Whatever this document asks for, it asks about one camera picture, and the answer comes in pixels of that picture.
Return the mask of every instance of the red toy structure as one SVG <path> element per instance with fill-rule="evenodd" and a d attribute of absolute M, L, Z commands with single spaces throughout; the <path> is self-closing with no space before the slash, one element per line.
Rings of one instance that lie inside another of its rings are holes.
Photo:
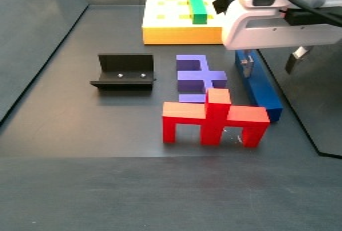
<path fill-rule="evenodd" d="M 226 126 L 242 127 L 242 143 L 256 147 L 270 125 L 264 107 L 232 106 L 230 91 L 211 88 L 206 103 L 164 102 L 163 141 L 175 143 L 176 124 L 200 125 L 200 144 L 219 145 Z"/>

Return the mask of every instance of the metal bracket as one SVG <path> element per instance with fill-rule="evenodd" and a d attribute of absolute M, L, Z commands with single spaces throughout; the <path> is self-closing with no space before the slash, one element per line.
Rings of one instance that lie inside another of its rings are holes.
<path fill-rule="evenodd" d="M 153 56 L 151 54 L 99 54 L 101 75 L 91 85 L 107 90 L 151 90 Z"/>

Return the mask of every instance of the gray table surface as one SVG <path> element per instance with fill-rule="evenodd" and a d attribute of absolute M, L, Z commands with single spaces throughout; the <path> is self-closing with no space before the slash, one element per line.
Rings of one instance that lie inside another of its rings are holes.
<path fill-rule="evenodd" d="M 89 7 L 0 128 L 4 230 L 340 230 L 342 164 L 316 155 L 286 101 L 259 148 L 239 129 L 218 148 L 180 126 L 161 143 L 161 103 L 176 101 L 176 54 L 204 54 L 248 104 L 223 46 L 144 46 L 143 6 Z M 151 95 L 105 92 L 99 53 L 152 53 Z"/>

